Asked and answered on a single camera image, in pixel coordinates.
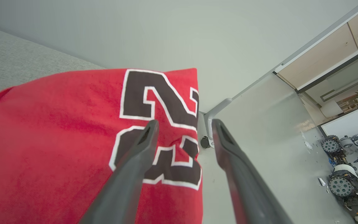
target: red cloth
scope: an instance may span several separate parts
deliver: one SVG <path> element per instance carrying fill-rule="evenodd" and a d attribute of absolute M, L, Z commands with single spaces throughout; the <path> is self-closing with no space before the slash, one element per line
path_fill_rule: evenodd
<path fill-rule="evenodd" d="M 164 163 L 162 155 L 175 154 L 174 162 L 166 162 L 170 166 L 153 166 L 163 177 L 156 183 L 144 181 L 136 223 L 202 222 L 201 173 L 189 167 L 184 170 L 190 161 L 193 168 L 199 165 L 196 156 L 191 158 L 183 149 L 187 144 L 194 149 L 191 140 L 197 139 L 192 117 L 196 121 L 198 114 L 196 69 L 150 72 L 150 79 L 161 85 L 154 89 L 147 84 L 133 90 L 125 84 L 133 82 L 136 88 L 148 83 L 148 73 L 129 69 L 65 72 L 0 92 L 0 223 L 78 223 L 112 174 L 117 134 L 148 123 L 147 118 L 125 118 L 125 113 L 140 113 L 150 102 L 155 102 L 160 125 L 158 163 Z M 135 100 L 131 106 L 136 97 L 125 100 L 129 109 L 120 116 L 128 91 L 142 95 L 145 91 L 146 101 Z M 185 106 L 177 100 L 162 102 L 175 91 L 188 114 L 179 125 L 169 119 L 176 116 L 178 121 L 175 113 Z M 193 182 L 199 179 L 198 184 L 186 182 L 190 169 L 195 170 L 190 174 Z"/>

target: gray floor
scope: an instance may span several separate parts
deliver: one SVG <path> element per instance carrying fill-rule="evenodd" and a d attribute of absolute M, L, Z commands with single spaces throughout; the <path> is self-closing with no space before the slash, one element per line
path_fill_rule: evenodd
<path fill-rule="evenodd" d="M 321 133 L 297 94 L 281 79 L 267 76 L 217 118 L 253 161 L 294 224 L 354 223 L 334 195 L 320 185 L 318 177 L 328 183 L 332 171 L 327 155 L 317 146 Z M 202 124 L 200 120 L 199 137 L 205 135 Z M 204 223 L 235 223 L 226 177 L 215 152 L 200 150 Z"/>

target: gray fabric surface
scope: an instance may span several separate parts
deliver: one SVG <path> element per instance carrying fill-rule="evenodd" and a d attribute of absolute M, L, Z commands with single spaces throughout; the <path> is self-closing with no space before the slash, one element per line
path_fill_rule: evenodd
<path fill-rule="evenodd" d="M 0 31 L 0 91 L 59 72 L 93 69 L 103 68 Z"/>

